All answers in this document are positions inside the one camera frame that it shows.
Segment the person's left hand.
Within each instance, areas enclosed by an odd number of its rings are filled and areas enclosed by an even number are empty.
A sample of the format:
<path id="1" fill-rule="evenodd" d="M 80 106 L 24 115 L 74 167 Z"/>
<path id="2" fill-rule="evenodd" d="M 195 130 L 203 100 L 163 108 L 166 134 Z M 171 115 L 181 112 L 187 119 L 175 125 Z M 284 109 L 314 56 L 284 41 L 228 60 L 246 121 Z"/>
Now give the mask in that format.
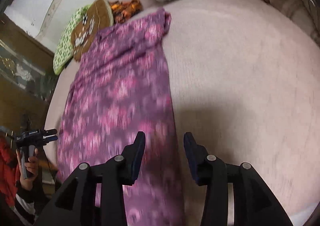
<path id="1" fill-rule="evenodd" d="M 29 157 L 29 161 L 22 165 L 21 162 L 21 153 L 20 150 L 16 150 L 18 167 L 20 170 L 20 184 L 21 187 L 27 191 L 30 191 L 33 188 L 33 181 L 36 179 L 39 173 L 39 160 L 37 158 L 38 149 L 34 150 L 34 155 Z M 26 171 L 31 173 L 31 177 L 24 178 L 22 175 L 22 168 L 25 167 Z"/>

